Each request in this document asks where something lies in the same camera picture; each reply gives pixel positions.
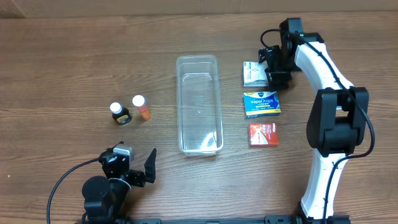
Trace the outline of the white medicine box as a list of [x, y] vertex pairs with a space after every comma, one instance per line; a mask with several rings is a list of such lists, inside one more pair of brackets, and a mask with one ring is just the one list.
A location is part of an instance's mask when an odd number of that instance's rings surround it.
[[266, 62], [249, 62], [243, 63], [243, 87], [266, 87], [268, 86], [267, 75], [265, 69]]

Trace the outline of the blue VapoDrops box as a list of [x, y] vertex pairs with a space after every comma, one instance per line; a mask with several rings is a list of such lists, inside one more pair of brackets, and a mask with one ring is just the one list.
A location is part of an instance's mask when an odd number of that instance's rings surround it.
[[281, 113], [279, 97], [276, 91], [243, 93], [246, 118], [274, 116]]

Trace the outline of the dark brown syrup bottle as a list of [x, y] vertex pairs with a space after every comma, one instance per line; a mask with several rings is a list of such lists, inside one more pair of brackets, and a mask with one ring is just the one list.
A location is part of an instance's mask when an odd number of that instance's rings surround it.
[[111, 103], [109, 109], [112, 112], [112, 118], [120, 126], [125, 125], [132, 120], [129, 110], [118, 102]]

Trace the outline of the red medicine box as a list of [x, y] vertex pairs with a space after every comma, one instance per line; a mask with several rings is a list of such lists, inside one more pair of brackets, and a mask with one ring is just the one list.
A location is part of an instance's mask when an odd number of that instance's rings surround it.
[[251, 147], [278, 146], [277, 125], [275, 123], [251, 123], [249, 125], [249, 145]]

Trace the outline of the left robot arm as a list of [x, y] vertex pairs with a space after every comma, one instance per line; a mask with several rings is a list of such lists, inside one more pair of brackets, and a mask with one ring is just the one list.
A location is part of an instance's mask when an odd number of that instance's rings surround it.
[[133, 149], [119, 144], [100, 154], [98, 162], [102, 165], [104, 176], [88, 179], [82, 187], [85, 199], [83, 223], [132, 223], [121, 213], [132, 188], [144, 187], [155, 182], [155, 159], [157, 150], [153, 149], [144, 164], [144, 171], [132, 170]]

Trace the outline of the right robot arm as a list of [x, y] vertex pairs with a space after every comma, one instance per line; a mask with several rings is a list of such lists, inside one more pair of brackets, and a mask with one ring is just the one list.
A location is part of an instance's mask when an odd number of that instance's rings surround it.
[[307, 189], [297, 215], [268, 215], [265, 223], [350, 223], [349, 216], [335, 215], [333, 201], [345, 164], [357, 158], [356, 146], [369, 129], [374, 148], [375, 134], [368, 116], [369, 93], [356, 87], [337, 69], [317, 32], [305, 32], [299, 17], [287, 18], [276, 32], [280, 45], [259, 50], [259, 62], [267, 63], [265, 74], [270, 91], [285, 90], [292, 72], [303, 72], [316, 97], [307, 121], [307, 141], [313, 162]]

